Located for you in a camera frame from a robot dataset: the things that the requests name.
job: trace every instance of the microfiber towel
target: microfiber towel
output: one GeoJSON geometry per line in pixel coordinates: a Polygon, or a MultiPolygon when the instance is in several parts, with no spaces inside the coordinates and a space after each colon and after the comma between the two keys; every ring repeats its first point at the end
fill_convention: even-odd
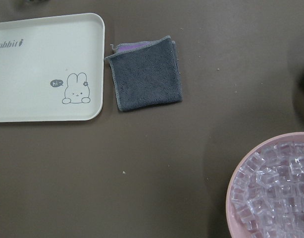
{"type": "Polygon", "coordinates": [[[182,101],[176,47],[169,36],[120,44],[114,51],[105,60],[111,67],[119,110],[182,101]]]}

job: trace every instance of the speech bubble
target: speech bubble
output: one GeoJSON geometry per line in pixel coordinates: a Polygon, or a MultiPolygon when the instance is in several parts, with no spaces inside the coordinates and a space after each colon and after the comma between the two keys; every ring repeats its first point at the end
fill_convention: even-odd
{"type": "Polygon", "coordinates": [[[52,80],[50,85],[53,87],[53,88],[57,88],[59,86],[63,86],[63,80],[60,80],[60,79],[55,79],[55,80],[52,80]]]}

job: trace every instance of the rabbit face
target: rabbit face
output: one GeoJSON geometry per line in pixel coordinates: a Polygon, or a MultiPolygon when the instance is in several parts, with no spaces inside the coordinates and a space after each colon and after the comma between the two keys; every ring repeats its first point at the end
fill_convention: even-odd
{"type": "Polygon", "coordinates": [[[68,103],[89,103],[89,87],[85,73],[78,75],[72,73],[67,78],[67,88],[65,89],[64,104],[68,103]]]}

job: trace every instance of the rabbit ear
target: rabbit ear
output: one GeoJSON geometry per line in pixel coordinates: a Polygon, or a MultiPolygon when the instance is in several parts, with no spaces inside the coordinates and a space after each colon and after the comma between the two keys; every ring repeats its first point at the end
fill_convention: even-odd
{"type": "Polygon", "coordinates": [[[77,75],[75,73],[71,73],[67,78],[67,86],[77,83],[77,75]]]}
{"type": "Polygon", "coordinates": [[[83,84],[84,82],[87,82],[87,76],[85,73],[79,73],[77,77],[78,77],[78,83],[83,84]]]}

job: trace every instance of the pile of ice cubes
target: pile of ice cubes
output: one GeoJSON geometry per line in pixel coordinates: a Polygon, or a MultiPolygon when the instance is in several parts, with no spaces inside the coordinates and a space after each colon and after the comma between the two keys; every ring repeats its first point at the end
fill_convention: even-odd
{"type": "Polygon", "coordinates": [[[252,238],[304,238],[304,143],[266,145],[250,155],[230,195],[252,238]]]}

